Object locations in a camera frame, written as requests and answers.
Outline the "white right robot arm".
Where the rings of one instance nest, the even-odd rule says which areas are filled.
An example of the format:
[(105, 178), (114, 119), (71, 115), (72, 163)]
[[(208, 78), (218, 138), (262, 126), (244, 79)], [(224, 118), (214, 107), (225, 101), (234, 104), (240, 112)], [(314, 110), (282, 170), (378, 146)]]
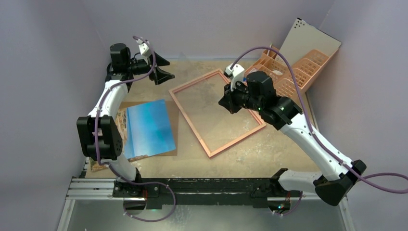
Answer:
[(280, 169), (270, 183), (274, 195), (287, 191), (315, 193), (336, 206), (367, 168), (363, 161), (341, 154), (314, 126), (309, 126), (302, 109), (292, 99), (279, 96), (272, 79), (262, 71), (250, 73), (246, 83), (226, 84), (218, 104), (231, 114), (242, 108), (258, 112), (264, 122), (294, 141), (320, 169), (315, 173)]

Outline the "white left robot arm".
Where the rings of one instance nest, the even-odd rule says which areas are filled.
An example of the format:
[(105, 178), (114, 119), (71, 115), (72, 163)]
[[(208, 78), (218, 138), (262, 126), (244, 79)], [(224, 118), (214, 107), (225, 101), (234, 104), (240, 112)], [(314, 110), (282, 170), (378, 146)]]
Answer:
[(123, 139), (115, 124), (120, 104), (137, 75), (148, 77), (155, 85), (175, 77), (161, 69), (170, 63), (155, 53), (149, 41), (141, 41), (138, 48), (140, 59), (132, 56), (124, 43), (110, 46), (111, 61), (106, 68), (102, 95), (89, 114), (76, 121), (83, 155), (109, 168), (116, 176), (114, 190), (124, 191), (132, 197), (141, 195), (146, 184), (139, 170), (122, 153)]

